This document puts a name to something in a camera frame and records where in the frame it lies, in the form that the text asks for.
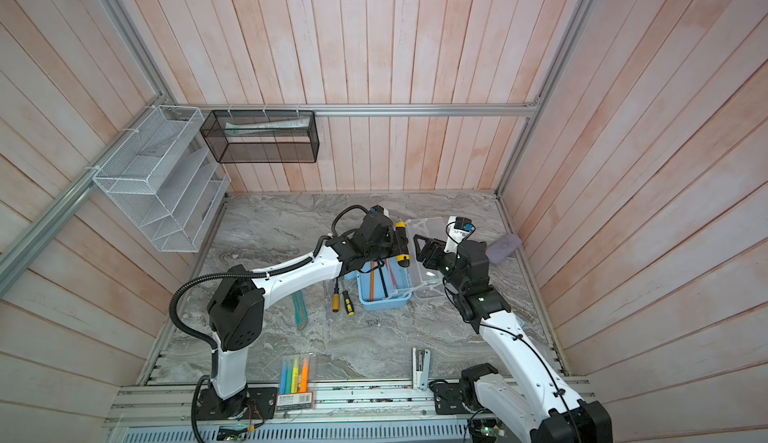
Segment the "black hex key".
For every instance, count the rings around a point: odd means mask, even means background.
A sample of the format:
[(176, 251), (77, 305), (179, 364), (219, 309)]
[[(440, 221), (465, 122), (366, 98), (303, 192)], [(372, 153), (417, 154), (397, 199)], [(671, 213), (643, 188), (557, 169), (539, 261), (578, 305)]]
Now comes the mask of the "black hex key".
[[(385, 279), (384, 274), (384, 266), (382, 263), (378, 263), (379, 268), (379, 276), (380, 276), (380, 288), (383, 291), (383, 295), (377, 300), (384, 300), (387, 297), (390, 296), (389, 288), (387, 287), (387, 282)], [(368, 263), (361, 272), (357, 274), (357, 281), (358, 281), (358, 294), (360, 296), (360, 299), (363, 302), (370, 303), (369, 301), (369, 282), (370, 277), (368, 275), (371, 268), (371, 263)]]

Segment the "blue plastic tool box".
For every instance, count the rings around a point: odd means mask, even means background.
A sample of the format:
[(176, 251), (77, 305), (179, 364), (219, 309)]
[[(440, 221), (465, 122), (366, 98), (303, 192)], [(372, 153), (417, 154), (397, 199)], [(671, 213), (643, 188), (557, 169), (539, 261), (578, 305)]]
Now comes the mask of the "blue plastic tool box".
[(384, 264), (384, 274), (390, 296), (384, 300), (370, 303), (363, 302), (358, 294), (357, 272), (351, 272), (343, 277), (344, 283), (350, 283), (357, 289), (359, 304), (367, 311), (383, 311), (404, 307), (412, 296), (421, 290), (438, 289), (442, 285), (442, 275), (437, 270), (429, 270), (416, 260), (413, 238), (415, 235), (423, 235), (428, 238), (436, 238), (448, 241), (445, 227), (450, 217), (433, 217), (423, 219), (409, 219), (405, 221), (408, 238), (408, 249), (411, 257), (410, 266), (402, 268), (395, 257), (389, 258), (389, 263), (394, 271), (400, 294), (394, 295), (390, 284), (389, 273)]

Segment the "large black yellow screwdriver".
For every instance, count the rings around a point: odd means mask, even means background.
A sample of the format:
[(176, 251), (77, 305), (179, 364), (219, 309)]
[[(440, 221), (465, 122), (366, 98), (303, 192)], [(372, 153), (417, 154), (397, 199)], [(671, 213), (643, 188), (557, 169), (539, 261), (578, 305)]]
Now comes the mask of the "large black yellow screwdriver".
[(408, 249), (406, 224), (404, 222), (396, 223), (394, 231), (397, 263), (402, 268), (408, 268), (410, 266), (410, 254)]

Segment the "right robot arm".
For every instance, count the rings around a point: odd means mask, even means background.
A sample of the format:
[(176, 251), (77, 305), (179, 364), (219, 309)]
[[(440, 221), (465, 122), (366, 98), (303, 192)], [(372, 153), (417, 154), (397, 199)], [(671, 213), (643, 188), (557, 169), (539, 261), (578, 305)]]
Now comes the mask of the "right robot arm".
[(442, 275), (462, 320), (495, 351), (517, 387), (487, 364), (462, 373), (467, 405), (494, 415), (521, 442), (612, 442), (613, 425), (598, 402), (587, 402), (546, 361), (490, 283), (486, 244), (450, 236), (414, 237), (416, 259)]

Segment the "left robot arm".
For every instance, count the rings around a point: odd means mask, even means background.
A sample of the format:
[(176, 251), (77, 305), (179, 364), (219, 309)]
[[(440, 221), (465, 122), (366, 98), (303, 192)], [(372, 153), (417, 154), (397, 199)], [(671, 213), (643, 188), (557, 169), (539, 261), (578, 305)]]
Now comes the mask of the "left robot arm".
[[(181, 332), (207, 343), (211, 350), (211, 373), (199, 378), (193, 393), (190, 422), (237, 419), (250, 412), (260, 418), (267, 411), (259, 408), (258, 397), (246, 379), (248, 347), (258, 339), (265, 311), (283, 298), (316, 283), (360, 272), (368, 263), (390, 258), (408, 265), (406, 225), (395, 223), (381, 206), (352, 205), (343, 210), (363, 212), (360, 225), (340, 233), (339, 220), (331, 233), (320, 237), (312, 252), (275, 266), (247, 270), (234, 267), (223, 273), (196, 277), (183, 284), (172, 296), (169, 318)], [(198, 331), (182, 321), (178, 304), (195, 286), (218, 281), (207, 306), (210, 331)]]

